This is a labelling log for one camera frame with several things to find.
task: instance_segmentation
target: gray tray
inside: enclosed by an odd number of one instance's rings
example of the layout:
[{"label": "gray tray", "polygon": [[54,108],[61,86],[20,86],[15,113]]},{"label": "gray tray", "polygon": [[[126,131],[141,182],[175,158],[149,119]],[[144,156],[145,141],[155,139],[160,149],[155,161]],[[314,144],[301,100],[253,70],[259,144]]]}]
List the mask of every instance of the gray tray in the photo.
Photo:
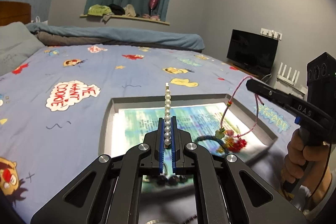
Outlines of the gray tray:
[{"label": "gray tray", "polygon": [[[174,100],[172,101],[172,107],[220,102],[227,103],[230,98],[231,96],[228,94],[175,95]],[[99,155],[111,155],[110,144],[112,142],[111,132],[113,115],[118,113],[119,109],[162,107],[163,102],[164,96],[112,98],[106,108],[100,131]],[[255,114],[236,99],[233,99],[232,103],[230,111],[248,128],[251,128],[255,121]],[[266,148],[246,162],[247,164],[264,154],[278,138],[274,132],[270,130],[262,120],[260,120],[260,118],[258,118],[257,125],[253,129],[253,133],[264,145],[266,145]]]}]

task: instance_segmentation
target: black bead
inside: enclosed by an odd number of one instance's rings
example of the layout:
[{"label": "black bead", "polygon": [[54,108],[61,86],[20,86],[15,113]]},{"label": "black bead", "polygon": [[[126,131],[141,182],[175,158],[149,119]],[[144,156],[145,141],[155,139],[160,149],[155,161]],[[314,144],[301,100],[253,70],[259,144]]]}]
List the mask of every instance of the black bead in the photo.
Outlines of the black bead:
[{"label": "black bead", "polygon": [[166,183],[167,183],[168,179],[166,178],[166,176],[164,175],[159,175],[156,179],[156,183],[159,185],[159,186],[165,186]]},{"label": "black bead", "polygon": [[188,180],[188,178],[184,175],[180,175],[179,179],[180,179],[180,183],[185,183]]},{"label": "black bead", "polygon": [[179,177],[176,175],[172,175],[168,180],[168,185],[175,186],[179,183]]}]

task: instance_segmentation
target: gray pillow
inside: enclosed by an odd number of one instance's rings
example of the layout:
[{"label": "gray pillow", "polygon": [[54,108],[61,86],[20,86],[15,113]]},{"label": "gray pillow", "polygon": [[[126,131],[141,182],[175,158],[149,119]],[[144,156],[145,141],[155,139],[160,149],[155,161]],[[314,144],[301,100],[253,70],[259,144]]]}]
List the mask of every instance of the gray pillow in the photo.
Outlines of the gray pillow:
[{"label": "gray pillow", "polygon": [[22,22],[0,27],[0,76],[19,67],[42,47]]}]

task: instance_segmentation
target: blue blanket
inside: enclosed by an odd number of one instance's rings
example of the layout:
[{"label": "blue blanket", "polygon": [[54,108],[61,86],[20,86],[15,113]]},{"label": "blue blanket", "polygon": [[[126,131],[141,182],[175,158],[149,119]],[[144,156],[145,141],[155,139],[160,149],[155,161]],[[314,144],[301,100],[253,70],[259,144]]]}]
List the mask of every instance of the blue blanket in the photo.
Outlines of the blue blanket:
[{"label": "blue blanket", "polygon": [[[191,51],[132,46],[44,47],[0,77],[1,190],[27,222],[98,156],[100,130],[111,98],[232,94],[245,76]],[[235,98],[255,111],[245,85]],[[253,169],[276,186],[294,117],[270,102],[261,119],[278,136]]]},{"label": "blue blanket", "polygon": [[188,48],[196,51],[204,49],[203,40],[197,34],[157,32],[115,27],[56,27],[48,26],[44,23],[28,23],[26,27],[30,32],[44,31],[62,37],[104,37],[123,42],[156,43],[166,46]]}]

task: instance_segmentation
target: tv stand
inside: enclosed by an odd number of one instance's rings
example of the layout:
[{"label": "tv stand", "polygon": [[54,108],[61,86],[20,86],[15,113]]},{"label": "tv stand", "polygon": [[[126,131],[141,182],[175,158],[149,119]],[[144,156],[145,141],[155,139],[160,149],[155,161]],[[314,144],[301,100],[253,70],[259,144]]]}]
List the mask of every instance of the tv stand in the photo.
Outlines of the tv stand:
[{"label": "tv stand", "polygon": [[246,73],[248,75],[251,75],[251,76],[253,76],[253,77],[255,77],[255,78],[259,79],[259,80],[261,80],[264,77],[264,75],[255,75],[255,74],[253,74],[253,73],[251,73],[251,72],[249,72],[247,70],[244,70],[243,68],[241,68],[241,67],[239,67],[239,66],[237,66],[237,65],[235,65],[235,64],[233,64],[231,62],[225,62],[225,63],[228,64],[228,65],[230,65],[230,66],[232,66],[232,67],[234,67],[235,69],[240,70],[240,71],[242,71],[242,72],[244,72],[244,73]]}]

